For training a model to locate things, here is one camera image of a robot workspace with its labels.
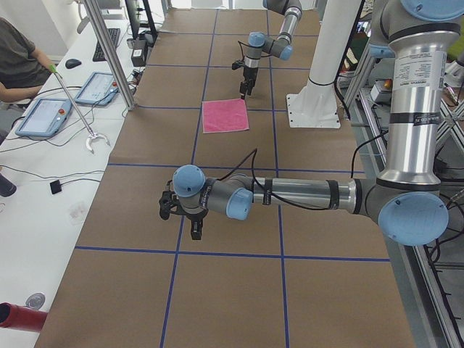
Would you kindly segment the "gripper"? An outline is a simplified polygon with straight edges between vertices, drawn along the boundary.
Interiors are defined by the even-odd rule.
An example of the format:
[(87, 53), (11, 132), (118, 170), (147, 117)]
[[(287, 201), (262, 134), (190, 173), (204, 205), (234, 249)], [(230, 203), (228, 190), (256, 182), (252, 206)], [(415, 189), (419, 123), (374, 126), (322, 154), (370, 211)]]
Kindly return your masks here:
[(252, 89), (255, 86), (258, 74), (258, 68), (244, 66), (243, 76), (244, 80), (240, 84), (240, 98), (245, 99), (245, 95), (251, 95)]
[(159, 216), (168, 220), (170, 215), (185, 216), (191, 221), (191, 239), (202, 239), (202, 219), (207, 216), (207, 211), (201, 208), (185, 208), (174, 191), (165, 189), (159, 199)]

